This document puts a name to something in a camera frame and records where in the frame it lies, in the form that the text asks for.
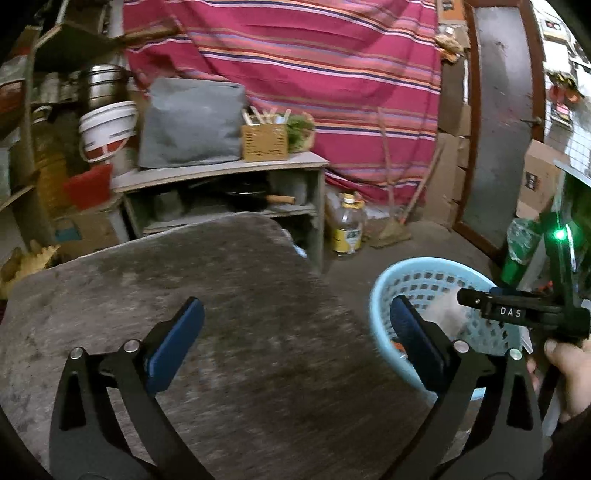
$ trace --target green light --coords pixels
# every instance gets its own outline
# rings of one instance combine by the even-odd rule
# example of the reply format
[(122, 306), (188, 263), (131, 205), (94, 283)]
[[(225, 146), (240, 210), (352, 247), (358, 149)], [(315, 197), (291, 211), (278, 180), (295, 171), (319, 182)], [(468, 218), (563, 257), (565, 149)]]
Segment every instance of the green light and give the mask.
[(566, 228), (561, 228), (560, 230), (556, 230), (554, 232), (554, 238), (556, 238), (556, 240), (558, 240), (558, 241), (565, 240), (566, 237), (567, 237)]

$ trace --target metal screw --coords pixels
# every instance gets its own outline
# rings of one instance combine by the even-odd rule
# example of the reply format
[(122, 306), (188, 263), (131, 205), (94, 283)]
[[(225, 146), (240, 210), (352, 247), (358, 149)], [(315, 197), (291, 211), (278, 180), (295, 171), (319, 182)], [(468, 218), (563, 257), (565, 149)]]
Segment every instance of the metal screw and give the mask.
[(137, 340), (127, 340), (123, 346), (123, 350), (127, 353), (134, 353), (137, 352), (139, 349), (139, 341)]
[(453, 342), (453, 347), (458, 353), (466, 353), (470, 349), (470, 345), (468, 345), (464, 340)]
[(517, 348), (512, 348), (511, 350), (509, 350), (509, 356), (513, 360), (521, 360), (521, 358), (523, 357), (523, 355), (521, 355), (521, 352)]
[(72, 351), (70, 352), (70, 358), (72, 360), (78, 360), (82, 354), (84, 353), (84, 350), (82, 349), (82, 347), (77, 346), (76, 348), (73, 348)]

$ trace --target bucket handle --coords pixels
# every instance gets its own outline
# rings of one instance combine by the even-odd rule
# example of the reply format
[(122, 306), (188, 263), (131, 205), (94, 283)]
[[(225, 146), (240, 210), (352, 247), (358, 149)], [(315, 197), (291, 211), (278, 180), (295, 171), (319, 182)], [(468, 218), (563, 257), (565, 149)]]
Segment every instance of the bucket handle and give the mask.
[[(135, 126), (136, 126), (137, 122), (138, 122), (138, 112), (136, 111), (134, 113), (134, 126), (132, 127), (133, 129), (135, 129)], [(107, 159), (113, 157), (115, 154), (117, 154), (121, 150), (123, 150), (125, 148), (125, 146), (127, 145), (127, 142), (129, 141), (129, 139), (131, 137), (127, 137), (125, 139), (125, 141), (120, 146), (118, 146), (117, 147), (117, 150), (115, 150), (114, 152), (109, 152), (108, 154), (104, 154), (103, 153), (103, 155), (101, 155), (100, 157), (93, 158), (92, 160), (89, 160), (88, 158), (86, 158), (86, 152), (84, 151), (84, 145), (83, 145), (83, 138), (82, 138), (82, 135), (81, 135), (80, 136), (80, 141), (78, 142), (78, 152), (80, 153), (80, 156), (82, 157), (82, 159), (86, 160), (88, 163), (90, 163), (90, 164), (98, 163), (100, 161), (107, 160)]]

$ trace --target laundry basket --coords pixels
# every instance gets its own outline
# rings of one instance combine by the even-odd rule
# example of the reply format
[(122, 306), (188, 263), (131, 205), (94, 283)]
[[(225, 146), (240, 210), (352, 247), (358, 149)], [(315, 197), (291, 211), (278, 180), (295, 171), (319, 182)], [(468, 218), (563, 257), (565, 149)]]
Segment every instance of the laundry basket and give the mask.
[[(398, 262), (376, 280), (369, 298), (369, 321), (380, 354), (406, 382), (426, 391), (411, 363), (402, 357), (393, 341), (396, 333), (390, 324), (390, 304), (400, 294), (407, 296), (419, 313), (438, 296), (453, 288), (474, 288), (488, 291), (495, 284), (465, 265), (443, 258), (420, 257)], [(468, 322), (459, 338), (476, 351), (488, 355), (504, 355), (509, 348), (521, 349), (517, 325), (485, 320), (476, 309), (467, 313)], [(474, 390), (472, 400), (484, 395), (484, 388)]]

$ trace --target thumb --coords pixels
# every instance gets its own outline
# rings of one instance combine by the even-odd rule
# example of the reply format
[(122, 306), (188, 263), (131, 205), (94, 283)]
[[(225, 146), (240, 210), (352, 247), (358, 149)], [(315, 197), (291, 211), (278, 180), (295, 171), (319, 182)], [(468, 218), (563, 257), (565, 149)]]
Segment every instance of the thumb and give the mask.
[(552, 365), (558, 368), (565, 377), (574, 375), (587, 355), (572, 343), (558, 343), (549, 339), (544, 345), (544, 352)]

